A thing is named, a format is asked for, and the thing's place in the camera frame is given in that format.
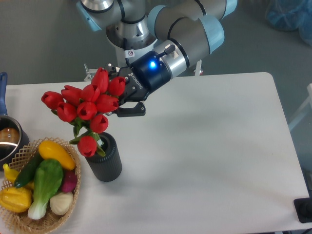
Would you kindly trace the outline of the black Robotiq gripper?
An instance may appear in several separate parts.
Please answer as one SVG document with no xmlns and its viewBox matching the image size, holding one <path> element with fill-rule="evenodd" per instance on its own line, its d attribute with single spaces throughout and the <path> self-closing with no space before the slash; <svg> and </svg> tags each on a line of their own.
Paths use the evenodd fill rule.
<svg viewBox="0 0 312 234">
<path fill-rule="evenodd" d="M 119 68 L 112 63 L 105 64 L 102 68 L 103 77 L 108 79 L 117 76 L 126 78 L 125 90 L 119 96 L 119 105 L 126 102 L 138 102 L 134 107 L 119 107 L 115 111 L 105 113 L 105 115 L 116 115 L 117 117 L 145 116 L 146 107 L 143 101 L 172 78 L 170 69 L 162 60 L 167 55 L 169 55 L 167 51 L 161 53 L 150 51 L 128 67 Z"/>
</svg>

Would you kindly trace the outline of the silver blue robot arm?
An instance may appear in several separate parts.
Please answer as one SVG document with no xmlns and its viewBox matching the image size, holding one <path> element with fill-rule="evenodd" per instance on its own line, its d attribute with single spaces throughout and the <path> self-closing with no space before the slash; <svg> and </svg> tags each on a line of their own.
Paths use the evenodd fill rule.
<svg viewBox="0 0 312 234">
<path fill-rule="evenodd" d="M 76 4 L 93 31 L 104 30 L 116 50 L 117 66 L 107 64 L 111 77 L 126 79 L 119 117 L 143 116 L 148 95 L 196 66 L 222 45 L 220 20 L 232 13 L 235 0 L 186 0 L 146 12 L 143 0 L 79 0 Z M 132 108 L 123 108 L 135 102 Z"/>
</svg>

